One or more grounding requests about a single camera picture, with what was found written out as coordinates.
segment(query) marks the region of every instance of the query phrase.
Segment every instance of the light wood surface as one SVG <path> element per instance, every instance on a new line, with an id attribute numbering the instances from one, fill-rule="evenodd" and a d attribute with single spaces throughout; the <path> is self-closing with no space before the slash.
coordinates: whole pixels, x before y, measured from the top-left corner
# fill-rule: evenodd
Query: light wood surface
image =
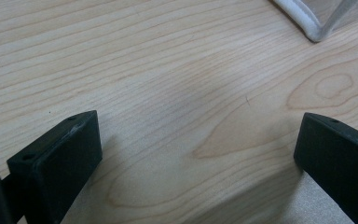
<path id="1" fill-rule="evenodd" d="M 0 176 L 98 110 L 63 223 L 275 223 L 305 111 L 358 129 L 358 23 L 319 44 L 267 0 L 0 1 Z"/>

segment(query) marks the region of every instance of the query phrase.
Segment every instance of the hole in black plastic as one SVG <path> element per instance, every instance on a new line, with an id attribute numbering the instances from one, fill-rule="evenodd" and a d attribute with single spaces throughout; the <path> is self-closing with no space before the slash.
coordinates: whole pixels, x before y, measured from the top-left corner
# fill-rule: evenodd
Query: hole in black plastic
<path id="1" fill-rule="evenodd" d="M 24 161 L 30 161 L 33 158 L 34 158 L 34 154 L 28 154 L 28 155 L 25 155 L 25 156 L 22 157 L 22 159 Z"/>

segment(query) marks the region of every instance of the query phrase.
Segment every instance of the wood grain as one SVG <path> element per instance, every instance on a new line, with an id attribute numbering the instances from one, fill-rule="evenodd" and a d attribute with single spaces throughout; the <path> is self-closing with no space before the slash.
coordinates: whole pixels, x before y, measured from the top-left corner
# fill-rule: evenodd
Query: wood grain
<path id="1" fill-rule="evenodd" d="M 312 44 L 270 1 L 0 1 L 0 175 L 97 109 L 64 223 L 275 223 L 305 111 L 358 129 L 358 22 Z"/>

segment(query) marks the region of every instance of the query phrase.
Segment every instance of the wooden table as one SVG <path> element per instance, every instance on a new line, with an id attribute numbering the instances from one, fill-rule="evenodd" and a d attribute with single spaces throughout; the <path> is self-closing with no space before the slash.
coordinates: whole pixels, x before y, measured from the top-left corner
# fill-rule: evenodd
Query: wooden table
<path id="1" fill-rule="evenodd" d="M 0 176 L 93 109 L 64 223 L 275 223 L 304 112 L 358 129 L 358 23 L 312 44 L 267 0 L 0 1 Z"/>

